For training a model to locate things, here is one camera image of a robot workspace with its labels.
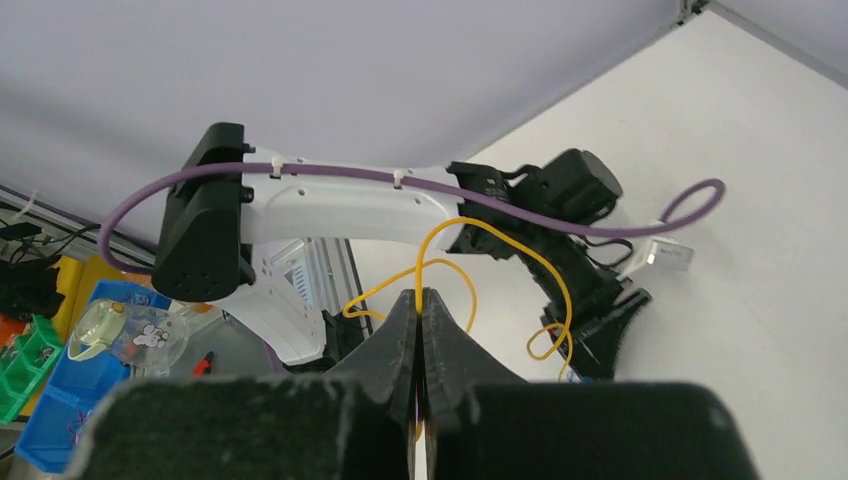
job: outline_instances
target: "plastic jug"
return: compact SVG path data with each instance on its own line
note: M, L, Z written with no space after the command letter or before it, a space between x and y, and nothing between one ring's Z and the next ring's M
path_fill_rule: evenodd
M181 315L143 305L95 300L68 339L68 358L83 361L108 351L124 363L161 370L183 354L188 327Z

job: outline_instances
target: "red-handled tool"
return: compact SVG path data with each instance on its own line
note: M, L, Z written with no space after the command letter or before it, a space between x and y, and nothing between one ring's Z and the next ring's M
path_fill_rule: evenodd
M203 357L196 367L194 367L194 376L200 377L203 375L209 375L212 373L212 359L215 358L215 354L209 352Z

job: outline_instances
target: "white bear print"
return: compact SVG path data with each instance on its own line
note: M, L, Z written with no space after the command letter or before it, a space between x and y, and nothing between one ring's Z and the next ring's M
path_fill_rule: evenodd
M168 340L168 332L161 328L156 328L152 323L145 325L142 332L142 335L133 338L134 344L144 345L150 348L162 348Z

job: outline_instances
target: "blue bin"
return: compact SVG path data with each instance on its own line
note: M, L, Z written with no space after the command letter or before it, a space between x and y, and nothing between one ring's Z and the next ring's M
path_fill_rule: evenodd
M100 298L165 310L171 306L168 297L131 282L101 280L88 302ZM73 361L63 352L16 451L43 472L61 473L71 458L84 418L129 375L130 369L108 352L83 362Z

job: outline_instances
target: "white table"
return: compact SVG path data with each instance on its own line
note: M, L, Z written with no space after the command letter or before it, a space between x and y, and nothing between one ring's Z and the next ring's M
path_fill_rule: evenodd
M636 275L654 302L626 335L617 378L710 387L763 478L848 478L848 91L707 13L470 161L512 170L569 147L594 152L621 181L609 224L644 224L705 177L729 187L713 215L676 235L696 250L688 274ZM353 248L366 289L416 252ZM525 378L553 380L561 358L539 363L524 352L546 302L526 269L456 260L480 296L472 336ZM425 283L464 324L462 280L434 266ZM369 307L388 312L411 285Z

